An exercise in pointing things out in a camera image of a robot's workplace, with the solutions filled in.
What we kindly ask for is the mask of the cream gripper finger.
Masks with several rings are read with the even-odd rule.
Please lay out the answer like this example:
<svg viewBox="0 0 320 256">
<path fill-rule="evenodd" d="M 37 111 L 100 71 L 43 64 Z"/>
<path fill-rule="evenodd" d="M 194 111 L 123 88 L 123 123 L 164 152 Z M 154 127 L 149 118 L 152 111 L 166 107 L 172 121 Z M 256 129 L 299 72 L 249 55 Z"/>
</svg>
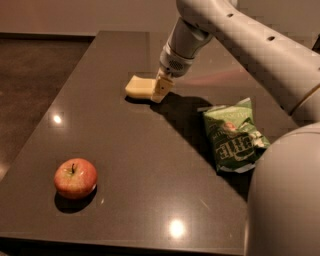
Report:
<svg viewBox="0 0 320 256">
<path fill-rule="evenodd" d="M 155 79 L 154 88 L 151 95 L 151 100 L 160 103 L 174 86 L 174 82 L 167 78 L 158 75 Z"/>
</svg>

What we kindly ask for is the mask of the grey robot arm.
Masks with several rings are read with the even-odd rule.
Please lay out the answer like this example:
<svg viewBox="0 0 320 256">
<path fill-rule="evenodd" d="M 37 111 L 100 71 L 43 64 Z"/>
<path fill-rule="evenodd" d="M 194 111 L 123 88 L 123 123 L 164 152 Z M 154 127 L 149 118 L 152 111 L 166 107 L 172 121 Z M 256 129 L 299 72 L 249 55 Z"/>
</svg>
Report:
<svg viewBox="0 0 320 256">
<path fill-rule="evenodd" d="M 245 256 L 320 256 L 320 55 L 246 16 L 237 0 L 176 0 L 180 14 L 160 55 L 154 101 L 216 38 L 261 85 L 263 121 L 295 124 L 258 161 L 247 201 Z"/>
</svg>

